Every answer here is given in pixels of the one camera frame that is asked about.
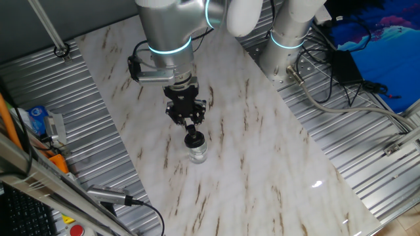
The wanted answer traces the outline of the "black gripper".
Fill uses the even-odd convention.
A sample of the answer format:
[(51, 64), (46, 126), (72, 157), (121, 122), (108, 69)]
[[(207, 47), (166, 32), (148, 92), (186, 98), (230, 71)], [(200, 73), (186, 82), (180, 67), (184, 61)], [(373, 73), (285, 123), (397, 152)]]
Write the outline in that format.
[(196, 100), (199, 92), (197, 77), (177, 87), (165, 87), (165, 96), (170, 99), (166, 104), (165, 113), (179, 126), (186, 126), (185, 118), (190, 118), (195, 125), (200, 125), (205, 119), (206, 100)]

